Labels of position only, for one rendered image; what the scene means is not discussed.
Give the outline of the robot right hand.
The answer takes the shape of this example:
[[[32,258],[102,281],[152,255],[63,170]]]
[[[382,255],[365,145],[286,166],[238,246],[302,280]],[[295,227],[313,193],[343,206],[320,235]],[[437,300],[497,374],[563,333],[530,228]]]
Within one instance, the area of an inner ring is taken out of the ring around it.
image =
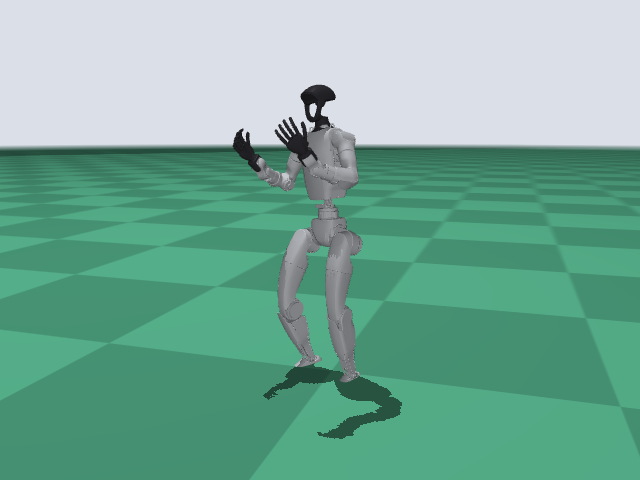
[[[244,129],[240,129],[239,132],[236,133],[236,137],[234,138],[233,148],[239,155],[248,160],[248,164],[252,167],[252,169],[256,172],[260,172],[261,168],[256,164],[258,158],[261,156],[259,154],[255,154],[253,148],[250,146],[249,132],[246,133],[246,142],[242,136],[242,131]]]

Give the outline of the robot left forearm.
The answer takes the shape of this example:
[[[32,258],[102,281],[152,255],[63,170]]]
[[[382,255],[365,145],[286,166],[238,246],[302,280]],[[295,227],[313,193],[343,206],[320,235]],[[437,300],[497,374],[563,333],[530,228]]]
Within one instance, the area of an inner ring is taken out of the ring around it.
[[[358,175],[353,169],[322,164],[321,161],[316,161],[312,154],[302,161],[308,168],[311,176],[319,177],[334,185],[339,181],[356,182],[358,179]]]

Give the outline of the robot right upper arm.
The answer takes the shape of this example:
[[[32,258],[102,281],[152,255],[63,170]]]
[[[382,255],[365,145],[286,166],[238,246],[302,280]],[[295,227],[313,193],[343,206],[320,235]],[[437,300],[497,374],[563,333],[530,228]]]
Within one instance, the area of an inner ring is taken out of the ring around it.
[[[296,153],[290,153],[290,157],[287,162],[287,170],[285,173],[281,173],[283,179],[279,187],[284,191],[290,191],[294,188],[296,177],[301,170],[302,163],[297,156],[298,154]]]

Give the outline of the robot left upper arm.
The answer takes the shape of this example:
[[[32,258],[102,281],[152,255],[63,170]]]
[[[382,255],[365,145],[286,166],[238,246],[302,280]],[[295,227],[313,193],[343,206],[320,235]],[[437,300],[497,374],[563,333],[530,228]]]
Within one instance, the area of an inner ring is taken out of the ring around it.
[[[355,136],[351,133],[340,130],[332,131],[332,145],[338,150],[342,168],[353,169],[358,175],[355,142]],[[347,190],[354,187],[358,180],[359,176],[356,182],[339,181],[337,184],[340,188]]]

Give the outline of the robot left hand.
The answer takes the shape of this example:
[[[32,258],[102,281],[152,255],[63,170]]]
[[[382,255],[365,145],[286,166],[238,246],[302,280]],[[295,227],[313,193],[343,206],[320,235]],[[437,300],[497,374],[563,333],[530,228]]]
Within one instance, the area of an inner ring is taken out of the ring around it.
[[[279,129],[281,130],[281,132],[283,133],[283,135],[287,138],[288,142],[280,135],[280,133],[275,130],[276,135],[278,136],[278,138],[286,145],[286,147],[293,153],[298,154],[298,159],[300,160],[300,162],[305,166],[305,164],[303,163],[303,159],[307,158],[310,154],[313,155],[313,157],[317,159],[316,154],[313,152],[313,150],[308,147],[309,142],[307,141],[307,129],[306,126],[304,124],[304,122],[301,122],[301,127],[302,127],[302,131],[303,131],[303,136],[301,133],[299,133],[294,121],[292,120],[291,117],[289,117],[290,123],[295,131],[296,134],[293,133],[293,131],[291,130],[291,128],[289,127],[289,125],[286,123],[285,119],[283,119],[283,123],[286,127],[286,129],[288,130],[288,132],[290,133],[290,135],[292,136],[290,138],[290,136],[285,132],[285,130],[283,129],[283,127],[281,126],[281,124],[278,125]],[[306,166],[305,166],[306,167]]]

